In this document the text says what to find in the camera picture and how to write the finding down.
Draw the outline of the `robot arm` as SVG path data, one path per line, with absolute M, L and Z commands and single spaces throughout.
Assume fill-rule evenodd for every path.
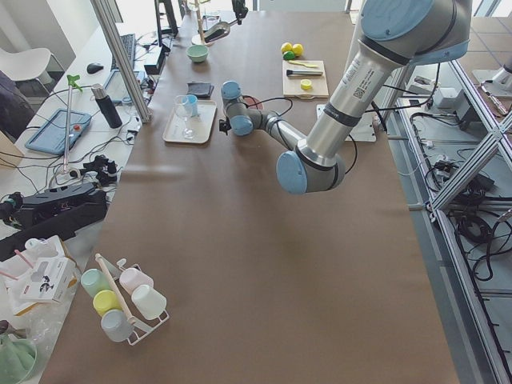
M 226 117 L 219 129 L 237 136 L 264 130 L 283 144 L 276 173 L 287 192 L 331 190 L 346 172 L 338 150 L 391 73 L 460 58 L 469 45 L 470 22 L 469 1 L 367 1 L 353 38 L 358 52 L 311 132 L 303 134 L 275 112 L 248 108 L 235 81 L 222 85 Z
M 232 0 L 232 9 L 234 12 L 235 20 L 234 22 L 238 25 L 242 24 L 242 20 L 247 16 L 249 12 L 245 0 Z

